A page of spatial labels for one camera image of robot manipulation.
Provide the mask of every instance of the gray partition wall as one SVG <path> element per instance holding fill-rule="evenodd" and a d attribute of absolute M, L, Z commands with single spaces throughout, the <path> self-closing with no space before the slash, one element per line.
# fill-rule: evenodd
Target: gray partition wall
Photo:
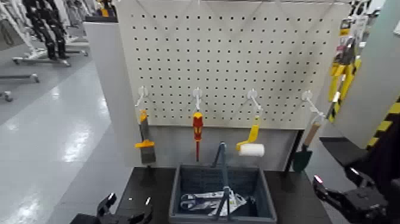
<path fill-rule="evenodd" d="M 370 30 L 362 65 L 334 125 L 360 148 L 365 148 L 400 95 L 400 1 L 387 0 Z"/>

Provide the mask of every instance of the yellow and black striped tape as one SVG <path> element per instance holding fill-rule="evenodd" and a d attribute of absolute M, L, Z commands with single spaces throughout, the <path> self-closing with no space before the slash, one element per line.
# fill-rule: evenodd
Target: yellow and black striped tape
<path fill-rule="evenodd" d="M 367 145 L 366 148 L 367 150 L 370 150 L 375 146 L 375 144 L 379 141 L 379 138 L 381 138 L 385 134 L 385 132 L 390 128 L 394 119 L 398 115 L 400 115 L 400 97 L 391 106 L 391 108 L 387 112 L 384 121 L 382 121 L 379 124 L 378 128 L 376 129 L 375 135 L 371 138 L 370 142 Z"/>

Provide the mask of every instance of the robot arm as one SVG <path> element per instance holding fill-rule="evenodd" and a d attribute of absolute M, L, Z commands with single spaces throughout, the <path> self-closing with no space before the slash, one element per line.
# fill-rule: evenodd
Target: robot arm
<path fill-rule="evenodd" d="M 390 223 L 386 209 L 388 202 L 375 187 L 373 180 L 364 173 L 350 168 L 347 177 L 358 188 L 339 192 L 326 188 L 323 180 L 315 175 L 312 185 L 319 199 L 339 211 L 350 223 Z"/>

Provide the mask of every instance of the screwdriver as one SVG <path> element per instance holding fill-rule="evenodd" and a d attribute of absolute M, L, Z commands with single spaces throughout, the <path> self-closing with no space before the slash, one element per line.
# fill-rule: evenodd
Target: screwdriver
<path fill-rule="evenodd" d="M 195 112 L 193 114 L 193 129 L 195 134 L 195 142 L 196 142 L 196 161 L 199 161 L 199 148 L 201 141 L 201 132 L 203 128 L 203 114 L 200 112 Z"/>

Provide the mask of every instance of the wooden handle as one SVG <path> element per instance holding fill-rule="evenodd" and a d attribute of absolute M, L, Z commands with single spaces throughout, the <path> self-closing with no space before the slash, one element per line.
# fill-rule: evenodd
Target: wooden handle
<path fill-rule="evenodd" d="M 313 137 L 314 137 L 315 133 L 317 133 L 318 128 L 320 128 L 320 127 L 321 127 L 321 124 L 318 123 L 318 122 L 314 122 L 312 124 L 312 127 L 311 127 L 310 131 L 308 132 L 307 137 L 304 140 L 304 143 L 303 143 L 304 145 L 306 145 L 306 146 L 310 145 L 311 141 L 313 140 Z"/>

